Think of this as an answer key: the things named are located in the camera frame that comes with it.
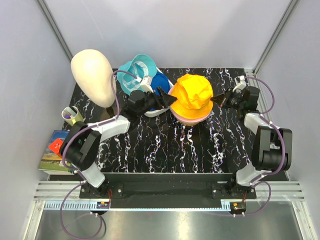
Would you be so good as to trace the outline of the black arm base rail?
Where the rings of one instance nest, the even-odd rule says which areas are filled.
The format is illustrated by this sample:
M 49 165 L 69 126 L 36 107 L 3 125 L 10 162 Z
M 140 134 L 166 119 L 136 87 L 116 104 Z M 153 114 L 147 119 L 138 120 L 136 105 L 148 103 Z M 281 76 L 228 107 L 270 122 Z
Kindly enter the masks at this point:
M 112 209 L 212 210 L 221 200 L 256 199 L 250 187 L 237 187 L 232 173 L 105 173 L 98 189 L 85 184 L 82 199 L 111 197 Z

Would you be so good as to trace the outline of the pink bucket hat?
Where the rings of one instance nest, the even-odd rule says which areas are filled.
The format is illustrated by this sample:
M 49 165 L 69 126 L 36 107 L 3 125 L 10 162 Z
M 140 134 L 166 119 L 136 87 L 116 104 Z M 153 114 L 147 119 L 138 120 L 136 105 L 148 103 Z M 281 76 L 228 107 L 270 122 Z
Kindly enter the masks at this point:
M 211 97 L 214 96 L 212 88 L 181 88 L 175 85 L 170 95 L 177 98 L 177 101 L 170 106 L 170 110 L 182 121 L 202 121 L 212 111 L 214 103 Z

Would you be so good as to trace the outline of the orange bucket hat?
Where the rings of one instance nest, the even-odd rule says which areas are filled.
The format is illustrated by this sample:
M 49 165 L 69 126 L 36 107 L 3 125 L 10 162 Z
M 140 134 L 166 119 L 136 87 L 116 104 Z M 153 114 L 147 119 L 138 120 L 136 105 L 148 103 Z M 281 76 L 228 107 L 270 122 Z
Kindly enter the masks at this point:
M 180 77 L 170 94 L 177 98 L 171 109 L 179 116 L 195 120 L 207 116 L 214 106 L 211 83 L 202 75 L 185 74 Z

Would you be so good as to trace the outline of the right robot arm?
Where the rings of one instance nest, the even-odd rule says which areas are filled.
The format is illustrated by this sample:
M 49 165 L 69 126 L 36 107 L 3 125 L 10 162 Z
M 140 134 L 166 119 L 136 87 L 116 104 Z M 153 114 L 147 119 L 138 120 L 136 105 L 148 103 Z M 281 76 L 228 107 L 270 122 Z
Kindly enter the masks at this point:
M 291 166 L 293 133 L 262 116 L 258 111 L 259 96 L 258 88 L 246 86 L 243 89 L 228 88 L 211 98 L 221 108 L 235 109 L 237 118 L 255 134 L 250 163 L 221 187 L 222 193 L 235 199 L 249 193 L 265 176 L 286 171 Z

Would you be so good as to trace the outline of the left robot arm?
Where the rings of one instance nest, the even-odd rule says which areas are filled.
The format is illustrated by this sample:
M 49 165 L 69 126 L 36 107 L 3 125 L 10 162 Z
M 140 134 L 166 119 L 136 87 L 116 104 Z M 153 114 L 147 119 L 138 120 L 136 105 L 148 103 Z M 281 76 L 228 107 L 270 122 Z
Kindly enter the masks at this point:
M 90 192 L 97 198 L 108 193 L 105 175 L 99 170 L 95 160 L 101 142 L 133 130 L 146 112 L 164 110 L 178 99 L 158 87 L 155 92 L 134 90 L 128 97 L 119 116 L 105 121 L 86 124 L 77 121 L 68 132 L 59 149 L 63 161 L 68 161 L 83 180 L 91 185 Z

